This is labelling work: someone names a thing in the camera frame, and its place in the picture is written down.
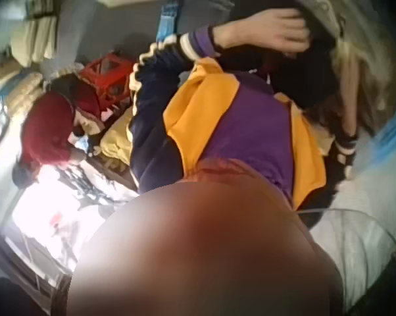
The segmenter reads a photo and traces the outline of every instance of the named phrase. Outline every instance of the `hair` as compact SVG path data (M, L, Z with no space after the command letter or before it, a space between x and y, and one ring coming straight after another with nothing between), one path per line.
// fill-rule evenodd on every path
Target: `hair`
M23 190L31 186L35 181L32 168L21 159L17 160L12 168L12 181L17 188Z
M70 275L63 275L58 281L56 290L53 292L51 298L51 316L66 316L66 305L71 280L72 277Z

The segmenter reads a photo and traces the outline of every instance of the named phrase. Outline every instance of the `person in purple and yellow jacket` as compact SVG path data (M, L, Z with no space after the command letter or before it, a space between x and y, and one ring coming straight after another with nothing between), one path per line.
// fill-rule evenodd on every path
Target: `person in purple and yellow jacket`
M355 156L357 58L341 65L341 120L323 157L299 105L255 74L218 64L225 50L240 45L290 56L310 47L310 31L299 11L271 9L169 36L139 58L130 81L134 117L128 131L139 192L245 175L267 183L294 210L329 207ZM179 87L179 75L191 69Z

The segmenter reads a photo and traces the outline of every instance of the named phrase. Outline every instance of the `finger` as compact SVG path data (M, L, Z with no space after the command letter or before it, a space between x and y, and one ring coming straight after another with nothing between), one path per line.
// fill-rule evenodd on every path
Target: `finger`
M303 18L283 18L281 23L286 28L306 28L306 21Z
M276 42L276 49L284 53L302 53L310 46L309 41L294 41L287 38L278 38Z
M296 9L272 9L271 11L279 18L296 18L302 15L301 12Z
M307 41L310 31L307 28L288 28L284 30L282 35L289 40Z

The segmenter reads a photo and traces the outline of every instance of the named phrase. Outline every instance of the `wrist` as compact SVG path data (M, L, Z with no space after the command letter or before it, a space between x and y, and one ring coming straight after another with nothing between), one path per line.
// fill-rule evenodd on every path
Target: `wrist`
M228 49L245 44L244 30L241 27L242 21L229 22L212 29L214 36L214 44Z

